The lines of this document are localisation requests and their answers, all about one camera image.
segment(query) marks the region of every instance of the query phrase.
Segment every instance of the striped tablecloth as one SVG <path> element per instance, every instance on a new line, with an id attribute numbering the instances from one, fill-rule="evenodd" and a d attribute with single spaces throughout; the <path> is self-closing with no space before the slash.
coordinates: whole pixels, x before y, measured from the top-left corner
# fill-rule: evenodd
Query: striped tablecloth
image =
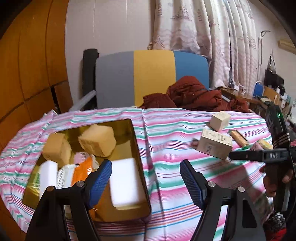
<path id="1" fill-rule="evenodd" d="M 252 113 L 229 112 L 231 120 L 221 131 L 238 129 L 250 141 L 262 138 L 271 143 L 266 122 Z M 222 161 L 195 150 L 201 132 L 209 128 L 211 112 L 182 109 L 110 108 L 56 115 L 49 112 L 28 124 L 9 142 L 0 156 L 0 189 L 5 206 L 23 231 L 27 231 L 34 210 L 22 204 L 26 184 L 48 136 L 74 127 L 130 118 L 132 120 L 152 206 L 152 219 L 142 224 L 96 224 L 102 240 L 190 240 L 201 211 L 193 205 L 179 171 L 183 159 L 221 187 L 244 186 L 264 220 L 272 202 L 264 194 L 262 164 Z M 239 149 L 233 141 L 233 150 Z M 220 240 L 227 208 L 220 214 L 214 240 Z M 68 228 L 76 240 L 71 220 Z"/>

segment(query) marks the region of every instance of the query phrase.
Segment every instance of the blue gripper pad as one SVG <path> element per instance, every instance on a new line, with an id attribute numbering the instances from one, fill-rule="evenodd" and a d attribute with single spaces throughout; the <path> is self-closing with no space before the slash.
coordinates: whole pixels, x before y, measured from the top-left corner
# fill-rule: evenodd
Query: blue gripper pad
<path id="1" fill-rule="evenodd" d="M 101 195 L 109 181 L 111 173 L 112 173 L 112 163 L 109 160 L 104 160 L 103 163 L 98 168 L 98 170 L 94 172 L 94 174 L 97 175 L 97 178 L 96 180 L 94 180 L 94 183 L 90 188 L 90 192 L 89 192 L 88 205 L 90 208 L 96 205 L 100 200 Z"/>
<path id="2" fill-rule="evenodd" d="M 193 204 L 198 206 L 201 210 L 204 210 L 205 198 L 207 196 L 207 188 L 205 186 L 206 179 L 200 172 L 194 170 L 188 160 L 183 160 L 180 163 L 180 174 Z"/>

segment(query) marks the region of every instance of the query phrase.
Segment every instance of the gold tray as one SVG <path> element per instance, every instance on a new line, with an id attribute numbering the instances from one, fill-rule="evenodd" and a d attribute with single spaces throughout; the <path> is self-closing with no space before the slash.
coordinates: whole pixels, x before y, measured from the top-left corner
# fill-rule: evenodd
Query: gold tray
<path id="1" fill-rule="evenodd" d="M 141 182 L 146 195 L 146 201 L 138 204 L 137 206 L 115 208 L 111 202 L 110 187 L 109 183 L 107 183 L 107 186 L 98 204 L 93 207 L 94 211 L 90 211 L 93 221 L 119 222 L 141 219 L 142 221 L 146 222 L 146 220 L 149 219 L 149 216 L 151 214 L 151 205 L 149 201 L 148 191 L 144 178 L 144 172 L 141 164 L 140 153 L 132 121 L 130 119 L 117 120 L 99 123 L 97 125 L 112 127 L 114 130 L 114 136 L 117 143 L 115 149 L 109 157 L 103 158 L 96 156 L 96 160 L 99 164 L 101 164 L 104 159 L 115 161 L 133 157 L 136 160 L 138 166 Z M 66 134 L 68 141 L 72 147 L 72 157 L 74 153 L 78 151 L 84 151 L 78 142 L 78 136 L 80 136 L 89 127 L 90 126 L 82 126 L 59 132 Z M 45 158 L 41 154 L 31 173 L 24 196 L 22 198 L 23 204 L 33 209 L 36 209 L 37 204 L 39 202 L 39 187 L 34 186 L 34 183 L 38 178 L 37 174 L 39 171 L 39 167 L 45 161 Z"/>

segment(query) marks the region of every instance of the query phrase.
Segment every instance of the human hand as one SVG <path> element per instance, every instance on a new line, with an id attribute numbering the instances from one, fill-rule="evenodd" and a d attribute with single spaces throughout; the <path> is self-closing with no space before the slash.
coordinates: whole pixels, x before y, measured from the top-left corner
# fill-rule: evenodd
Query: human hand
<path id="1" fill-rule="evenodd" d="M 264 171 L 265 166 L 260 168 L 261 173 L 265 173 Z M 292 178 L 293 178 L 293 170 L 289 169 L 289 171 L 286 173 L 286 175 L 283 177 L 282 182 L 283 183 L 289 183 Z M 265 187 L 265 193 L 267 197 L 275 197 L 276 196 L 276 190 L 277 190 L 277 185 L 276 184 L 271 184 L 270 183 L 270 178 L 268 176 L 265 176 L 263 178 L 263 184 Z"/>

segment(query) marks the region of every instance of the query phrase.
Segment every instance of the tri-color backrest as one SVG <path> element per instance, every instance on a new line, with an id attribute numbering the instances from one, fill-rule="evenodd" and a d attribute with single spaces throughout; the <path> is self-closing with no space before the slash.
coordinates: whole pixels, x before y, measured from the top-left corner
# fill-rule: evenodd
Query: tri-color backrest
<path id="1" fill-rule="evenodd" d="M 166 93 L 185 75 L 209 89 L 207 59 L 169 50 L 137 50 L 99 57 L 96 61 L 98 109 L 140 106 L 143 96 Z"/>

